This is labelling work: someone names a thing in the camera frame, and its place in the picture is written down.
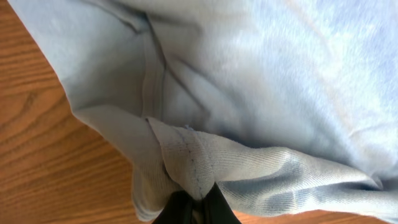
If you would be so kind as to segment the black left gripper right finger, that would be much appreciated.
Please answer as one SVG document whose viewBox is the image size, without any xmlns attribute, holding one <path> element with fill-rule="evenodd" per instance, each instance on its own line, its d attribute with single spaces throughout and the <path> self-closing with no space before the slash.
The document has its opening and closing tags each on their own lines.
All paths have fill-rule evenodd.
<svg viewBox="0 0 398 224">
<path fill-rule="evenodd" d="M 204 224 L 241 224 L 217 184 L 212 186 L 202 205 Z"/>
</svg>

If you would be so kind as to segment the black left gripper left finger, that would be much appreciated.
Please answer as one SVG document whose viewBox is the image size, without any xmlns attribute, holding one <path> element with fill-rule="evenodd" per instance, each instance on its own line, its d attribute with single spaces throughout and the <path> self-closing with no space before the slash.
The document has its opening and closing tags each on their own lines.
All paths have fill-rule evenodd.
<svg viewBox="0 0 398 224">
<path fill-rule="evenodd" d="M 152 224 L 194 224 L 193 199 L 185 191 L 174 192 Z"/>
</svg>

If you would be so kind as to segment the light blue t-shirt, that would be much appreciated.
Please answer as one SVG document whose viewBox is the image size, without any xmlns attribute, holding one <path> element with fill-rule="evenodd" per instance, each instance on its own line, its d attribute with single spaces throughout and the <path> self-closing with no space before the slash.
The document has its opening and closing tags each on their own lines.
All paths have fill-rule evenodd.
<svg viewBox="0 0 398 224">
<path fill-rule="evenodd" d="M 397 222 L 396 1 L 12 1 L 73 114 L 171 195 Z"/>
</svg>

